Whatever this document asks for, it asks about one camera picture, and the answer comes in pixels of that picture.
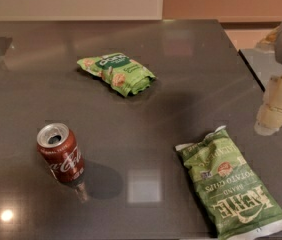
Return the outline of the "small green snack bag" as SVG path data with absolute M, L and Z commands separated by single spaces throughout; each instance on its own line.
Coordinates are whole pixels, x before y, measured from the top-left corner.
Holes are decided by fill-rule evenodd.
M 156 79 L 147 67 L 123 53 L 82 58 L 77 64 L 124 97 L 144 91 Z

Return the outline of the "red coca-cola can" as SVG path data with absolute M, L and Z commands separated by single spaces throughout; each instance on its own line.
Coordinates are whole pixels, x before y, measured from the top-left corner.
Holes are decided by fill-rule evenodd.
M 44 126 L 37 134 L 37 150 L 60 183 L 76 186 L 83 182 L 84 158 L 67 125 L 52 123 Z

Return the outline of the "green jalapeno kettle chip bag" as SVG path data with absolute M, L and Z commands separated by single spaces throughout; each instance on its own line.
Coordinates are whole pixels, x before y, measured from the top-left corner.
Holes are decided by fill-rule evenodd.
M 282 231 L 282 208 L 224 126 L 175 150 L 219 240 L 256 240 Z

